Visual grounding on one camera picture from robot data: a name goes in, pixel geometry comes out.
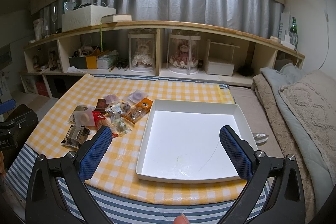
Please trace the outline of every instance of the wine glass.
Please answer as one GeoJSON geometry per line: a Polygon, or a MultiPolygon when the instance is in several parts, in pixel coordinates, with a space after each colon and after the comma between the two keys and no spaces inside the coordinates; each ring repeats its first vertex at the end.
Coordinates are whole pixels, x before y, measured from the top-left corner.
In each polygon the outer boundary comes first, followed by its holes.
{"type": "Polygon", "coordinates": [[[54,33],[56,33],[56,20],[57,20],[57,6],[55,3],[51,6],[51,20],[54,23],[54,33]]]}

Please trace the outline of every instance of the black fluffy object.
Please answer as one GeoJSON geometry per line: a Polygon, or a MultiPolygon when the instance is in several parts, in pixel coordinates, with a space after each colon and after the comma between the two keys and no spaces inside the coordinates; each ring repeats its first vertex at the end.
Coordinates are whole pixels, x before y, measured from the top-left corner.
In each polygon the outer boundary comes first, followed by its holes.
{"type": "Polygon", "coordinates": [[[247,64],[240,66],[238,69],[238,73],[243,76],[253,76],[254,75],[253,69],[251,68],[250,65],[247,65],[247,64]]]}

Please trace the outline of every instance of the red box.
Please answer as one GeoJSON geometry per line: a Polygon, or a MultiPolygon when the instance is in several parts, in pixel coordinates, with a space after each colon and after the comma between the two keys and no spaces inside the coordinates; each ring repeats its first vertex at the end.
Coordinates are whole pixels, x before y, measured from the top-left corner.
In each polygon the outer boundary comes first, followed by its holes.
{"type": "Polygon", "coordinates": [[[49,97],[48,92],[44,90],[37,90],[37,93],[46,97],[49,97]]]}
{"type": "Polygon", "coordinates": [[[47,88],[46,88],[44,82],[42,82],[42,81],[41,82],[36,82],[35,85],[36,85],[37,90],[42,90],[42,91],[47,92],[47,88]]]}

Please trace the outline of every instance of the metal screw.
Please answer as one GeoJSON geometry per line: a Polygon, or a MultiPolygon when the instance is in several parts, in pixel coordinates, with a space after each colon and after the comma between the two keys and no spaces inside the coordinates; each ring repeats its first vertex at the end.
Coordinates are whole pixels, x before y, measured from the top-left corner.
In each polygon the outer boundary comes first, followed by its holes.
{"type": "Polygon", "coordinates": [[[68,158],[73,158],[74,156],[76,156],[76,152],[75,151],[70,151],[67,153],[67,157],[68,158]]]}
{"type": "Polygon", "coordinates": [[[37,156],[37,160],[38,160],[38,161],[42,161],[43,159],[44,159],[44,156],[43,156],[43,155],[38,155],[38,156],[37,156]]]}
{"type": "Polygon", "coordinates": [[[264,151],[258,150],[258,151],[256,152],[256,155],[257,155],[257,157],[259,157],[259,158],[263,158],[263,157],[265,156],[265,153],[264,153],[264,151]]]}
{"type": "Polygon", "coordinates": [[[287,157],[289,158],[289,160],[295,160],[295,156],[292,154],[288,154],[287,157]]]}

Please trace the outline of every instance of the white tray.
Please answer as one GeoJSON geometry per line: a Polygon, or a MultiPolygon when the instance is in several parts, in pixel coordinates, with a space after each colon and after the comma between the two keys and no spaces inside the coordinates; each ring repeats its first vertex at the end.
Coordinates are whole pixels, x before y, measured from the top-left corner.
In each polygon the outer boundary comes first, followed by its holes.
{"type": "Polygon", "coordinates": [[[238,179],[219,141],[219,131],[225,125],[230,125],[240,138],[257,150],[238,105],[155,100],[136,165],[138,177],[172,183],[238,179]]]}

